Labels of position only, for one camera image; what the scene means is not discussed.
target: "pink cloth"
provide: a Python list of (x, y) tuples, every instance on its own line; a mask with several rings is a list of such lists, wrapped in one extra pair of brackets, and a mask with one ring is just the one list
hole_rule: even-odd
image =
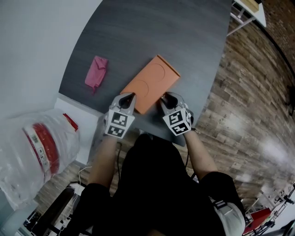
[(95, 56), (91, 63), (85, 79), (85, 84), (93, 88), (93, 94), (95, 92), (95, 88), (100, 85), (106, 74), (106, 65), (107, 59), (99, 56)]

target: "tabletop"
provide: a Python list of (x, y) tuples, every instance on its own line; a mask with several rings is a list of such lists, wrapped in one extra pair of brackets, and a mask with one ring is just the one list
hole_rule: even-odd
[(237, 4), (243, 7), (251, 16), (254, 16), (255, 19), (264, 27), (266, 27), (266, 17), (264, 14), (264, 9), (262, 3), (259, 4), (259, 10), (257, 12), (251, 11), (249, 7), (247, 7), (241, 0), (235, 0)]
[[(157, 54), (181, 75), (169, 91), (194, 113), (203, 109), (222, 56), (231, 0), (103, 0), (85, 26), (65, 70), (59, 92), (99, 112)], [(94, 95), (85, 77), (94, 56), (109, 60)], [(164, 123), (158, 104), (135, 114), (133, 127), (184, 145)]]

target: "wooden floor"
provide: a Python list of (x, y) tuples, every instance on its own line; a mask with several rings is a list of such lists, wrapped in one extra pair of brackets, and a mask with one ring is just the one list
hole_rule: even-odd
[[(218, 169), (234, 179), (245, 208), (260, 190), (272, 198), (274, 189), (285, 189), (295, 180), (295, 122), (284, 104), (288, 100), (287, 85), (293, 80), (279, 53), (254, 24), (227, 38), (196, 128)], [(136, 133), (130, 133), (123, 140), (120, 166), (136, 137)], [(185, 161), (187, 149), (177, 148)], [(36, 197), (40, 213), (70, 181), (78, 180), (79, 169), (71, 164), (45, 184)], [(190, 162), (187, 171), (193, 173)], [(88, 172), (81, 172), (82, 182)], [(115, 174), (112, 194), (117, 183)]]

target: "orange box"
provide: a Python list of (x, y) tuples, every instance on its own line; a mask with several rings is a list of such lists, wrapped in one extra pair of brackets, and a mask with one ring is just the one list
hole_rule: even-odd
[(135, 108), (140, 114), (145, 114), (179, 78), (180, 74), (164, 58), (157, 55), (121, 93), (135, 93)]

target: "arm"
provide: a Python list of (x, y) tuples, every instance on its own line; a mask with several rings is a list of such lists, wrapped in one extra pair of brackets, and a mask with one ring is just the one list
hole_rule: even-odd
[(184, 134), (184, 138), (188, 147), (190, 161), (198, 179), (201, 180), (206, 174), (217, 171), (213, 158), (204, 147), (197, 133), (191, 130)]
[(115, 169), (116, 144), (116, 137), (105, 136), (103, 138), (90, 171), (88, 184), (98, 183), (110, 188)]

